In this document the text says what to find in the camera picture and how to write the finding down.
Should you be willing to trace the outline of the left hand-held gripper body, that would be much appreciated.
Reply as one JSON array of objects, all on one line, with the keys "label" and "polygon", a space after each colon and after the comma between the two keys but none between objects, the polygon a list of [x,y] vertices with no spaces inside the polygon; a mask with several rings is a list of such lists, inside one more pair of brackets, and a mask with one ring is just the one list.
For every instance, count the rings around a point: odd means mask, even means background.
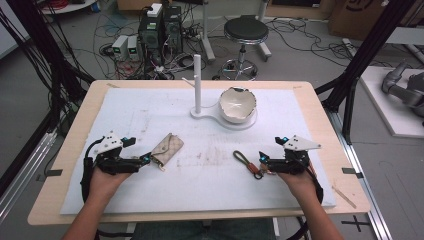
[{"label": "left hand-held gripper body", "polygon": [[95,149],[96,165],[105,173],[116,175],[118,173],[135,173],[141,167],[138,159],[124,159],[120,156],[122,138],[114,132],[109,132]]}]

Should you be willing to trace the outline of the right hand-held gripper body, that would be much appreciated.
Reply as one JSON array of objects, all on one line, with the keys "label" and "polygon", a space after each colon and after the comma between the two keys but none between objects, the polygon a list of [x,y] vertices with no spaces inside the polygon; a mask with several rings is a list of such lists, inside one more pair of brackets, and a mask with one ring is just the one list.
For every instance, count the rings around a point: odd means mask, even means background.
[{"label": "right hand-held gripper body", "polygon": [[271,172],[297,175],[304,172],[310,165],[309,150],[320,149],[319,143],[298,135],[289,138],[283,146],[284,157],[272,159],[266,164]]}]

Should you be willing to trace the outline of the olive strap keychain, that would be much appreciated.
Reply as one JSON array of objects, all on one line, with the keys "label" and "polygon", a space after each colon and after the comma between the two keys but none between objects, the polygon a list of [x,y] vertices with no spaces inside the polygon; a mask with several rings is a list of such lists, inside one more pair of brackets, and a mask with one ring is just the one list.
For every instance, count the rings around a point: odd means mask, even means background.
[{"label": "olive strap keychain", "polygon": [[271,172],[265,164],[260,163],[258,166],[256,166],[253,162],[249,161],[242,152],[238,150],[235,150],[232,155],[235,159],[246,166],[246,168],[256,180],[261,180],[265,174],[273,175],[273,172]]}]

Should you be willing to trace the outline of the beige key pouch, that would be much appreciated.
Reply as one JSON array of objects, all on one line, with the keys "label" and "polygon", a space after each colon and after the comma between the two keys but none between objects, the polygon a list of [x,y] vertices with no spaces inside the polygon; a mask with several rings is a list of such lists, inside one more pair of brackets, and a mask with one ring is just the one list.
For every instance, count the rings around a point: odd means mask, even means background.
[{"label": "beige key pouch", "polygon": [[169,133],[151,151],[152,161],[155,162],[161,171],[165,170],[165,165],[183,147],[184,142],[177,136]]}]

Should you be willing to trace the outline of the person's left hand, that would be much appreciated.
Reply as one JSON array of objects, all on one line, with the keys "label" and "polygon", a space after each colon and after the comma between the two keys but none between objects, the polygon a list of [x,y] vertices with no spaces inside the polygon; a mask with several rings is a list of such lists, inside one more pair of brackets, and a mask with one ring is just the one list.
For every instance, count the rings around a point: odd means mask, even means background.
[{"label": "person's left hand", "polygon": [[111,175],[95,167],[90,182],[88,199],[90,201],[109,201],[114,196],[119,186],[130,176],[130,173]]}]

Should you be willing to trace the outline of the person's right hand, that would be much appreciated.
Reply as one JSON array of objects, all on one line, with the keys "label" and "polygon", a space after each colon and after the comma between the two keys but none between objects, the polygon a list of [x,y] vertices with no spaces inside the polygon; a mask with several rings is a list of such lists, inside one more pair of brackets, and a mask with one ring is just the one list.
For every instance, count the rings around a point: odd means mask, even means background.
[{"label": "person's right hand", "polygon": [[297,175],[278,173],[278,176],[287,184],[290,192],[299,203],[311,203],[318,200],[313,179],[307,172]]}]

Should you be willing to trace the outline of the white eggshell-shaped bowl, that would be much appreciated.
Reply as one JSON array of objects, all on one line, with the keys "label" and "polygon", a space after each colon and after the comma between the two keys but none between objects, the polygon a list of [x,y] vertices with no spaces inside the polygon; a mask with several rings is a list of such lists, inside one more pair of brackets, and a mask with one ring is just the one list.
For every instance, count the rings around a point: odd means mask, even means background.
[{"label": "white eggshell-shaped bowl", "polygon": [[230,87],[223,91],[218,101],[220,115],[233,124],[248,122],[253,117],[256,106],[255,95],[241,87]]}]

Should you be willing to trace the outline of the white foam mat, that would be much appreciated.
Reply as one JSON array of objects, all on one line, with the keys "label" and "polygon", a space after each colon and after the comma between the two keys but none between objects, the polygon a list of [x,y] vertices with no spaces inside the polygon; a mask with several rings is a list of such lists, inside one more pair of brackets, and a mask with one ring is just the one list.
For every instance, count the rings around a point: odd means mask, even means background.
[{"label": "white foam mat", "polygon": [[153,150],[169,133],[182,148],[164,168],[151,163],[118,189],[109,213],[171,213],[219,210],[296,209],[287,185],[275,175],[257,180],[233,153],[251,162],[265,153],[283,156],[278,137],[309,138],[310,132],[291,90],[256,89],[257,120],[242,131],[222,127],[212,119],[195,119],[191,89],[113,88],[107,91],[83,151],[94,154],[98,139],[109,132],[133,137],[124,158]]}]

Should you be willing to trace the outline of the thin wooden stick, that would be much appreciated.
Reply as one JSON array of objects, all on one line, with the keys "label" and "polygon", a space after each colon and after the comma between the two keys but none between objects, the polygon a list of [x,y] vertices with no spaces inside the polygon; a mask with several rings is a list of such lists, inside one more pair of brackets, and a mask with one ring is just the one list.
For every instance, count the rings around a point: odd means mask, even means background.
[{"label": "thin wooden stick", "polygon": [[357,205],[347,196],[345,195],[341,190],[339,190],[337,187],[332,186],[332,189],[335,193],[337,193],[342,199],[344,199],[352,208],[356,209]]}]

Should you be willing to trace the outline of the white hook stand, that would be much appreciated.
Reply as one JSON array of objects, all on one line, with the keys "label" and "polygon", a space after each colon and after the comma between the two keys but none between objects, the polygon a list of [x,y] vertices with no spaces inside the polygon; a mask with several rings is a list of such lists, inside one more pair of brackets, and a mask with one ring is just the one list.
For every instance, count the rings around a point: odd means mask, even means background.
[{"label": "white hook stand", "polygon": [[212,106],[203,107],[201,105],[201,103],[202,103],[202,88],[201,88],[202,79],[201,79],[201,56],[199,54],[193,55],[193,66],[194,66],[194,82],[190,82],[189,80],[187,80],[185,78],[183,78],[183,81],[185,81],[186,83],[188,83],[190,86],[192,86],[194,88],[195,105],[190,110],[190,114],[194,119],[212,119],[212,120],[215,120],[222,127],[229,129],[229,130],[234,130],[234,131],[246,130],[246,129],[252,127],[255,124],[255,122],[257,120],[257,115],[258,115],[257,106],[256,106],[256,111],[255,111],[253,117],[246,123],[233,124],[233,123],[226,121],[220,115],[220,110],[219,110],[219,107],[218,107],[218,101],[219,101],[221,94],[219,95],[218,100],[215,104],[213,104]]}]

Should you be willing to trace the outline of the white power supply box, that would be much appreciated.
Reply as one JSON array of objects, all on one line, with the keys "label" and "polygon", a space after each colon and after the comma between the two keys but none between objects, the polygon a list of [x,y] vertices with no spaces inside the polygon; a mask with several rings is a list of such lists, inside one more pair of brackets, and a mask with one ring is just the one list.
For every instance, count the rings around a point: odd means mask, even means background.
[{"label": "white power supply box", "polygon": [[135,35],[128,37],[127,49],[128,56],[132,61],[140,60],[138,38]]},{"label": "white power supply box", "polygon": [[126,35],[119,36],[112,44],[114,56],[119,61],[124,61],[128,56],[128,37]]}]

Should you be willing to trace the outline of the white floor board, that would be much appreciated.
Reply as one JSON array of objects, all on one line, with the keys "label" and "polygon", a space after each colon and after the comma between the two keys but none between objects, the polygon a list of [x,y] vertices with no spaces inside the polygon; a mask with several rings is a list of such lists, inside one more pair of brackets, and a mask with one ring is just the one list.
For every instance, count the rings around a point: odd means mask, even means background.
[{"label": "white floor board", "polygon": [[361,76],[361,84],[392,136],[424,139],[424,118],[414,114],[399,98],[381,90],[390,71],[389,67],[369,66]]}]

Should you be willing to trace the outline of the black computer tower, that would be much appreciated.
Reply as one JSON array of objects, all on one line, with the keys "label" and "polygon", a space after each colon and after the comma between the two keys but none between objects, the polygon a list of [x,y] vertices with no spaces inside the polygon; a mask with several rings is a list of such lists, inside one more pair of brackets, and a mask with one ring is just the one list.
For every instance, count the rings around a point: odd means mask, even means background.
[{"label": "black computer tower", "polygon": [[180,6],[153,3],[144,9],[138,34],[147,66],[163,66],[167,53],[183,51],[181,17]]}]

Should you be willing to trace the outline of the black round stool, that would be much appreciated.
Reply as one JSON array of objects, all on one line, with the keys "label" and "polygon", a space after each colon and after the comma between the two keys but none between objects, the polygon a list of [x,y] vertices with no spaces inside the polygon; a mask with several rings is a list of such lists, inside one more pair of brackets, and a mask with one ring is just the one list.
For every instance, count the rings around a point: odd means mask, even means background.
[{"label": "black round stool", "polygon": [[224,35],[240,45],[238,57],[227,60],[220,69],[220,74],[229,80],[254,80],[258,67],[245,58],[247,45],[260,45],[268,38],[267,26],[254,16],[240,16],[227,21]]}]

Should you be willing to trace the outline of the white metal stand leg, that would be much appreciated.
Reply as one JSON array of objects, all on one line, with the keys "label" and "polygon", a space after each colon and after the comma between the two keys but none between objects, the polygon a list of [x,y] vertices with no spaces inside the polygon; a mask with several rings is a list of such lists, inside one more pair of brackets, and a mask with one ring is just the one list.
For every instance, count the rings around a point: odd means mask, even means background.
[{"label": "white metal stand leg", "polygon": [[208,35],[208,27],[209,27],[208,4],[209,4],[208,0],[202,0],[202,29],[203,31],[201,32],[201,41],[202,41],[202,46],[206,54],[207,62],[213,63],[216,60],[216,58],[215,58],[215,54],[213,52],[213,49],[209,40],[209,35]]}]

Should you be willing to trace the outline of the brown cardboard box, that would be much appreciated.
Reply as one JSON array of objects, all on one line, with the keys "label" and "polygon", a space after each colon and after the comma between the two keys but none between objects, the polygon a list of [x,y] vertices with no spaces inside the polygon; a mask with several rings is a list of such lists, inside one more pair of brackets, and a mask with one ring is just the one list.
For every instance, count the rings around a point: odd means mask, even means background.
[{"label": "brown cardboard box", "polygon": [[336,0],[328,22],[329,34],[364,40],[386,6],[384,0]]}]

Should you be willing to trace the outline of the aluminium rail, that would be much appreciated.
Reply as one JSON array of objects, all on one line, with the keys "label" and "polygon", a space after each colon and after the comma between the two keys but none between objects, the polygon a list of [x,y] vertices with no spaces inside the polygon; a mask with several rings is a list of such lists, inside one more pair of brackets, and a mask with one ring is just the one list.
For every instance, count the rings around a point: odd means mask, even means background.
[{"label": "aluminium rail", "polygon": [[29,152],[29,155],[24,158],[23,166],[6,189],[4,195],[0,197],[0,225],[6,220],[15,203],[28,186],[31,178],[53,147],[56,138],[56,130],[46,132],[40,140],[36,141],[36,145]]},{"label": "aluminium rail", "polygon": [[386,221],[380,211],[378,203],[371,190],[365,172],[361,166],[359,158],[352,144],[349,144],[346,138],[342,135],[342,119],[338,113],[332,113],[326,110],[327,117],[333,126],[335,133],[341,143],[349,162],[352,165],[354,175],[358,178],[359,183],[364,190],[365,196],[370,203],[370,211],[367,213],[371,228],[377,240],[392,240],[392,235],[386,224]]}]

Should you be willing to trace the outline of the black metal frame post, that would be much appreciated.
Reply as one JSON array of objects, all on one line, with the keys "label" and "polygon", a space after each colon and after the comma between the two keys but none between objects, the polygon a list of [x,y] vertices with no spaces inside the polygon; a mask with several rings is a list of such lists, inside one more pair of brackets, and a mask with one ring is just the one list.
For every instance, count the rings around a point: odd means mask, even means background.
[{"label": "black metal frame post", "polygon": [[337,113],[340,104],[345,102],[341,132],[349,145],[352,144],[351,124],[357,83],[414,2],[415,0],[389,0],[386,9],[342,74],[315,89],[317,95],[331,90],[329,96],[322,101],[323,107],[331,113]]},{"label": "black metal frame post", "polygon": [[87,90],[83,88],[82,83],[90,85],[94,82],[94,78],[82,69],[76,58],[74,58],[75,64],[71,64],[65,58],[49,30],[46,17],[37,0],[5,0],[5,2],[29,35],[29,39],[26,39],[9,20],[1,7],[0,24],[16,42],[18,49],[28,59],[38,79],[48,90],[49,111],[0,177],[0,197],[11,188],[12,182],[27,162],[30,152],[35,149],[35,144],[46,132],[51,133],[59,124],[60,111],[68,103],[83,100]]}]

